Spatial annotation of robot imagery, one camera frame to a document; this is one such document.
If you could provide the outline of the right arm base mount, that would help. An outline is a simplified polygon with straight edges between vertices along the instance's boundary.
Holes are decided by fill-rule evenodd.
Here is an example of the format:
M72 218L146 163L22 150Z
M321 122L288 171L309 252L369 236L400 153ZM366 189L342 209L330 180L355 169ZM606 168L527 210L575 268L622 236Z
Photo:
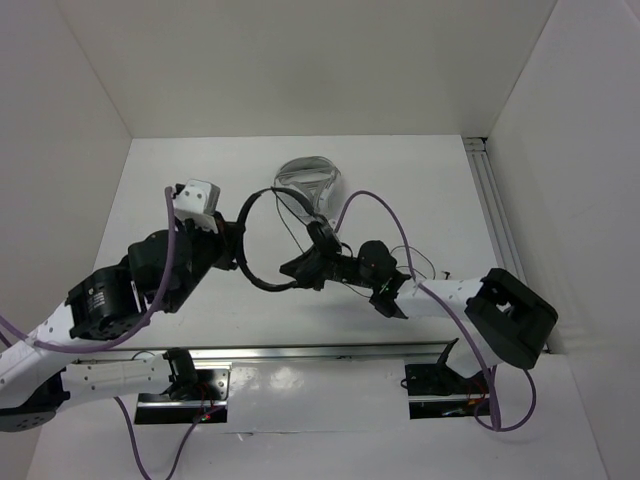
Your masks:
M464 378L445 364L456 343L449 342L435 362L405 365L400 386L407 391L411 419L490 415L489 389L483 373Z

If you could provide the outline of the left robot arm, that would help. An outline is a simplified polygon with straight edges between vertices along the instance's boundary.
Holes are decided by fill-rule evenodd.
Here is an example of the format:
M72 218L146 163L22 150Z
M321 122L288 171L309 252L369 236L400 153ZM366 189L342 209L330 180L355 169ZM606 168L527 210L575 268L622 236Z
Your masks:
M1 354L1 429L23 432L72 406L132 393L182 400L199 377L189 351L91 365L81 357L123 338L156 313L175 313L212 268L234 270L241 227L220 213L213 230L176 221L129 246L116 265L72 288L49 319Z

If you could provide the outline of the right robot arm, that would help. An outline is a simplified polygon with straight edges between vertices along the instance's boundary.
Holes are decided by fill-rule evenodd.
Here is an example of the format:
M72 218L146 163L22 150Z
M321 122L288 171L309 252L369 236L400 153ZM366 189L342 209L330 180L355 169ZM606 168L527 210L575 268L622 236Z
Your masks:
M357 256L324 255L312 247L280 266L299 288L320 290L327 281L368 288L369 302L387 318L445 318L463 327L436 379L448 392L460 391L471 377L506 363L535 367L558 320L556 310L501 268L467 280L423 280L397 267L381 241L364 243Z

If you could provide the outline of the black wired headphones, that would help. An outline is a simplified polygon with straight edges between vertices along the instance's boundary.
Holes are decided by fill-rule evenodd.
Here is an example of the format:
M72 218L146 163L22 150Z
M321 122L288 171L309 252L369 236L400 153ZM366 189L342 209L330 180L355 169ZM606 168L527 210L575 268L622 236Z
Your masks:
M257 288L267 292L283 292L294 288L293 280L284 284L272 284L268 283L258 276L256 276L249 268L248 260L245 253L244 235L246 232L246 221L248 220L249 213L255 202L266 192L271 192L274 196L279 197L281 195L288 196L299 204L307 213L311 216L311 220L305 223L307 234L312 242L312 246L308 249L318 249L325 254L342 253L344 244L339 240L335 228L330 225L329 220L316 212L311 203L302 194L289 189L281 187L269 187L259 190L253 193L243 204L238 214L236 223L245 228L244 233L241 234L237 249L236 249L236 262L244 274L244 276ZM400 271L400 279L395 284L402 284L402 282L416 278L415 272L410 266L405 271Z

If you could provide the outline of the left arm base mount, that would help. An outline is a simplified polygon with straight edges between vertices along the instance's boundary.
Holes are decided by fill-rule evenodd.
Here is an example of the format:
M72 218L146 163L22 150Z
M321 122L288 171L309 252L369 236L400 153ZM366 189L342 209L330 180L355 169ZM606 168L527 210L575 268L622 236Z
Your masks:
M184 348L173 348L161 354L165 360L181 367L187 360L197 380L180 385L177 392L161 394L140 393L137 397L134 423L136 425L189 424L196 415L203 424L227 422L231 364L213 360L195 360Z

